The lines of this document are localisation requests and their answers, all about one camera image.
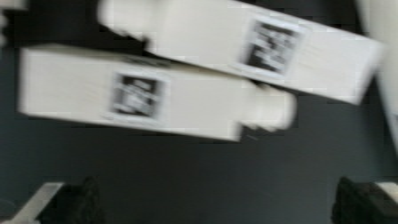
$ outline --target white block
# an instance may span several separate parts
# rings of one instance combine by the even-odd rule
[[[398,1],[357,0],[368,34],[387,46],[378,73],[385,117],[398,145]]]
[[[233,0],[103,0],[99,22],[165,58],[359,104],[382,45]]]
[[[19,111],[234,141],[242,125],[288,128],[295,115],[290,93],[204,68],[147,65],[156,63],[163,64],[64,46],[27,48]]]

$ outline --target black surface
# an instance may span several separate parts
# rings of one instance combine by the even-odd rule
[[[396,224],[398,204],[375,182],[341,178],[332,207],[334,224]]]
[[[106,224],[94,178],[62,186],[35,220],[41,224]]]
[[[14,41],[0,61],[0,198],[21,205],[44,181],[80,183],[96,176],[108,223],[330,223],[339,177],[398,174],[375,83],[359,107],[298,93],[293,128],[245,130],[240,143],[16,112],[18,46],[62,42],[142,53],[140,43],[114,38],[85,20],[94,2],[32,0],[32,11],[12,15]],[[348,0],[258,4],[361,31]]]

